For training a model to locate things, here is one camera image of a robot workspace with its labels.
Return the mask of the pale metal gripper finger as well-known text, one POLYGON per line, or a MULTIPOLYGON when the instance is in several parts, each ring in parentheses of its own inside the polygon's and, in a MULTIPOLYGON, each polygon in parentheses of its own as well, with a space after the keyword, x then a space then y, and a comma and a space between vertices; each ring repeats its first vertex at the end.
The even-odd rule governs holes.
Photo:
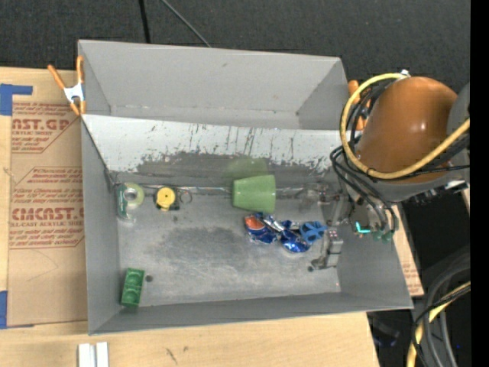
POLYGON ((345 211, 345 195, 343 192, 321 192, 319 207, 327 225, 338 225, 342 221, 345 211))
POLYGON ((327 229, 324 233, 320 255, 311 261, 313 270, 336 268, 342 253, 344 240, 337 229, 327 229))

